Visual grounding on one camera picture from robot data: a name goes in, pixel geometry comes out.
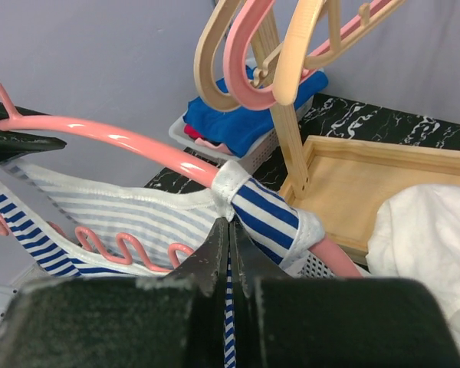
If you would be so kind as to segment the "cream wooden hanger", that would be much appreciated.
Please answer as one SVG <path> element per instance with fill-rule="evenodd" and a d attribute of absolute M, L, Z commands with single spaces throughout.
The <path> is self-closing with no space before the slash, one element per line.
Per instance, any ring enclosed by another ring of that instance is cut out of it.
<path fill-rule="evenodd" d="M 308 56 L 307 49 L 320 15 L 328 16 L 329 45 L 327 52 Z M 275 70 L 272 93 L 281 105 L 290 105 L 297 96 L 304 68 L 314 69 L 334 61 L 359 37 L 355 31 L 370 22 L 370 6 L 364 4 L 358 16 L 340 26 L 339 1 L 299 1 L 292 15 Z"/>

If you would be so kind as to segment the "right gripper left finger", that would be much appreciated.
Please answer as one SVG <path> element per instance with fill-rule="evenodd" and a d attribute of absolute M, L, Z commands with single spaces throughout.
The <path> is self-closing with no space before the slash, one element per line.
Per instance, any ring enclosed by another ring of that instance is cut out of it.
<path fill-rule="evenodd" d="M 229 224 L 165 277 L 39 278 L 0 325 L 0 367 L 221 367 Z"/>

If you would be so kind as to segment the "beige plastic hanger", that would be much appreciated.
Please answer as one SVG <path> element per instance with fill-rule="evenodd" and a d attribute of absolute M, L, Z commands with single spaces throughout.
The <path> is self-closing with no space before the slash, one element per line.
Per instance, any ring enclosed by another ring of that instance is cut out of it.
<path fill-rule="evenodd" d="M 231 30 L 238 24 L 233 18 L 243 13 L 239 8 L 240 4 L 240 1 L 216 3 L 195 50 L 193 70 L 196 89 L 206 104 L 222 112 L 233 111 L 241 106 L 230 92 L 224 92 L 217 86 L 214 75 L 216 52 L 224 38 L 227 40 L 222 56 L 223 75 L 226 77 L 231 71 L 241 71 L 245 66 L 246 53 L 240 55 L 236 63 L 228 61 L 227 53 L 231 42 L 235 40 Z M 249 85 L 253 88 L 260 87 L 271 80 L 281 51 L 273 11 L 274 3 L 262 1 L 258 4 L 265 5 L 266 12 L 258 19 L 256 30 L 244 35 L 244 51 L 252 47 L 257 62 L 257 71 L 249 77 Z"/>

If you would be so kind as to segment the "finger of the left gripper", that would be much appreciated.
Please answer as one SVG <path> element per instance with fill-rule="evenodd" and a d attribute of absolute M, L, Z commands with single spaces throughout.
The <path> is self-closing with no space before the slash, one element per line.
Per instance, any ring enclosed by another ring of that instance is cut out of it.
<path fill-rule="evenodd" d="M 6 117 L 5 108 L 0 103 L 0 120 Z M 56 137 L 0 130 L 0 165 L 32 153 L 62 150 L 66 145 L 66 142 Z"/>

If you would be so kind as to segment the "blue white striped top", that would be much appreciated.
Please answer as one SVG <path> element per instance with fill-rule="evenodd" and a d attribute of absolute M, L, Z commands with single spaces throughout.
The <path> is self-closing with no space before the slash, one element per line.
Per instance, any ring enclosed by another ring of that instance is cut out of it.
<path fill-rule="evenodd" d="M 67 239 L 0 182 L 1 223 L 53 276 L 114 276 L 175 268 L 174 244 L 201 246 L 216 219 L 241 220 L 253 242 L 283 269 L 325 236 L 319 218 L 294 209 L 234 162 L 210 189 L 172 194 L 66 176 L 24 160 L 4 171 L 44 193 L 77 228 Z"/>

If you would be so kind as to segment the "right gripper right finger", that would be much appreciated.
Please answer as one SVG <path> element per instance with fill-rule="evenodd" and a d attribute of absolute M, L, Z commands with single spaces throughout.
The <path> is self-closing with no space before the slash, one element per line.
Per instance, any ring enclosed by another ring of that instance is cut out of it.
<path fill-rule="evenodd" d="M 293 278 L 229 226 L 239 367 L 460 367 L 441 309 L 405 278 Z"/>

